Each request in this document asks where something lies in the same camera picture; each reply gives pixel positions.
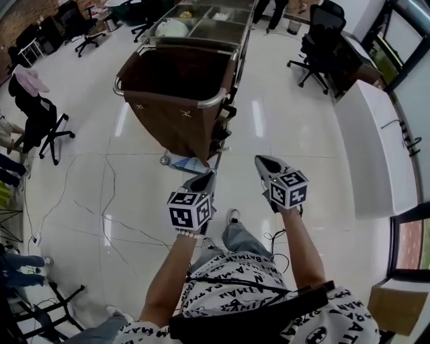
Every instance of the trolley cart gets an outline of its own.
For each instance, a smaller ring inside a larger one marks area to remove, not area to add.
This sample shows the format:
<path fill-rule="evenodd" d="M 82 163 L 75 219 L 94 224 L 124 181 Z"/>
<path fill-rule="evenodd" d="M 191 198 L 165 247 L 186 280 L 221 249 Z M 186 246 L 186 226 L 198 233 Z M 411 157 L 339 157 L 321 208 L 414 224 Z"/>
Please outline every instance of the trolley cart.
<path fill-rule="evenodd" d="M 142 125 L 172 154 L 162 164 L 179 156 L 197 158 L 209 169 L 208 160 L 222 150 L 231 134 L 226 124 L 236 115 L 231 104 L 254 6 L 254 0 L 183 1 L 148 30 L 144 44 L 114 79 L 114 92 L 124 96 Z M 214 19 L 220 15 L 224 21 Z M 184 23 L 187 36 L 157 37 L 158 25 L 168 19 Z"/>

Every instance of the table leg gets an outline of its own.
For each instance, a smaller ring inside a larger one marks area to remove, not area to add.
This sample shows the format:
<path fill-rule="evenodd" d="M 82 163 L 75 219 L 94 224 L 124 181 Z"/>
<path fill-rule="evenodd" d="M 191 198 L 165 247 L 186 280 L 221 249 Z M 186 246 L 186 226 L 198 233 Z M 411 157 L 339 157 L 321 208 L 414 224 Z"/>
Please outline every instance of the table leg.
<path fill-rule="evenodd" d="M 29 60 L 26 58 L 26 56 L 24 55 L 24 53 L 21 53 L 22 56 L 24 56 L 25 60 L 27 61 L 27 63 L 30 65 L 30 67 L 33 67 L 33 65 L 29 62 Z"/>
<path fill-rule="evenodd" d="M 36 46 L 36 48 L 39 50 L 40 56 L 45 57 L 44 53 L 41 51 L 39 44 L 37 44 L 36 42 L 34 42 L 34 45 Z"/>
<path fill-rule="evenodd" d="M 34 54 L 34 56 L 36 57 L 36 60 L 37 60 L 39 56 L 36 54 L 36 52 L 33 50 L 32 47 L 30 47 L 30 50 L 32 51 L 32 53 Z"/>

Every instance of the cart wheel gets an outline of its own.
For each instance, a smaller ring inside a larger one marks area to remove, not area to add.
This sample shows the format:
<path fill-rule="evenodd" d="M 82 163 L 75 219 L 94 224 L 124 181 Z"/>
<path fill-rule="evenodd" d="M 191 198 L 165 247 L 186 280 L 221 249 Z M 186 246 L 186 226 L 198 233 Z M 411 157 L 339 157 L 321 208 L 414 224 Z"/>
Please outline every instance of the cart wheel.
<path fill-rule="evenodd" d="M 160 164 L 162 164 L 163 166 L 167 166 L 170 163 L 170 158 L 166 155 L 163 155 L 160 158 Z"/>

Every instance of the white printed t-shirt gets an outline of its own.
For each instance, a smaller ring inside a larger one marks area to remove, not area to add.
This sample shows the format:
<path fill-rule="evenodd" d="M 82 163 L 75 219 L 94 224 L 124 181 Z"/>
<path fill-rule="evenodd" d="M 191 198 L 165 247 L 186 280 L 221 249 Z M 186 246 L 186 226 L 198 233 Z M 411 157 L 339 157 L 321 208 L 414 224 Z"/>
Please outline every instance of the white printed t-shirt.
<path fill-rule="evenodd" d="M 196 270 L 191 278 L 237 278 L 285 289 L 282 274 L 268 259 L 249 252 L 219 255 Z M 184 317 L 217 316 L 245 312 L 267 304 L 276 292 L 235 284 L 209 284 L 191 281 L 181 297 Z M 327 294 L 329 303 L 293 321 L 286 321 L 279 334 L 286 343 L 377 344 L 379 331 L 364 304 L 345 288 Z M 160 329 L 150 322 L 134 322 L 122 327 L 115 344 L 180 343 L 169 335 L 169 327 Z"/>

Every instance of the pink cloth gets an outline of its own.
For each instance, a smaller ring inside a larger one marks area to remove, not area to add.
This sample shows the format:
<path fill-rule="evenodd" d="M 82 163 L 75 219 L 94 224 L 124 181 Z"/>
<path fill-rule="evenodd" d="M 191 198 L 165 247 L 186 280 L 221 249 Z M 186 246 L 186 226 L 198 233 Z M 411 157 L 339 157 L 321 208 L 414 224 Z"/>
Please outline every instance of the pink cloth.
<path fill-rule="evenodd" d="M 49 88 L 41 82 L 38 72 L 22 67 L 20 64 L 13 70 L 18 83 L 32 96 L 36 97 L 40 92 L 49 92 Z"/>

